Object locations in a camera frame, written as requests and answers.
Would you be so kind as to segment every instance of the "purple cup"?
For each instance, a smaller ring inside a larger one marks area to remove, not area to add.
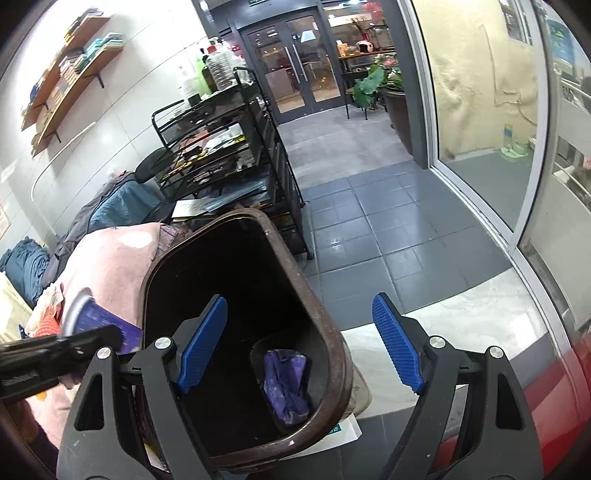
[[[121,330],[123,343],[117,353],[123,355],[141,348],[142,329],[97,305],[88,288],[76,296],[64,315],[61,336],[68,337],[106,325],[115,325]]]

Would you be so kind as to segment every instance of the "silver bolt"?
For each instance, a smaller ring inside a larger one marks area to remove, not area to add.
[[[501,358],[505,354],[503,350],[497,346],[491,346],[491,349],[488,351],[491,353],[491,356],[495,358]]]
[[[433,348],[443,348],[445,347],[445,340],[441,337],[431,337],[429,339],[429,344]]]
[[[173,341],[169,337],[160,337],[154,342],[154,346],[158,350],[164,350],[168,348]]]
[[[104,346],[102,348],[99,348],[99,350],[96,353],[96,356],[98,358],[100,358],[101,360],[104,360],[105,358],[109,358],[110,354],[111,354],[111,349],[107,346]]]

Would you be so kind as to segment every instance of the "crumpled purple packaging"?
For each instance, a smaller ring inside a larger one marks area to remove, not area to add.
[[[265,353],[263,390],[275,415],[286,425],[298,425],[310,414],[302,378],[307,358],[295,350],[277,349]]]

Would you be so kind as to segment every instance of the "blue rubber pad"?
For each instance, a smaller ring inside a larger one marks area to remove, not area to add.
[[[226,299],[219,297],[181,357],[177,385],[184,394],[187,394],[191,387],[198,385],[201,381],[227,321],[228,304]]]
[[[380,295],[376,295],[371,308],[374,323],[386,346],[398,376],[416,394],[421,393],[425,381],[421,376],[418,353],[398,323],[392,310]]]

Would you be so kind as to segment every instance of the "pink blanket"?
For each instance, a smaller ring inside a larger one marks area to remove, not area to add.
[[[134,325],[141,325],[139,294],[150,266],[169,250],[186,230],[160,223],[108,228],[86,235],[57,279],[64,294],[65,315],[70,302],[89,288],[100,306]],[[57,447],[77,389],[58,385],[44,400],[28,399],[33,415]]]

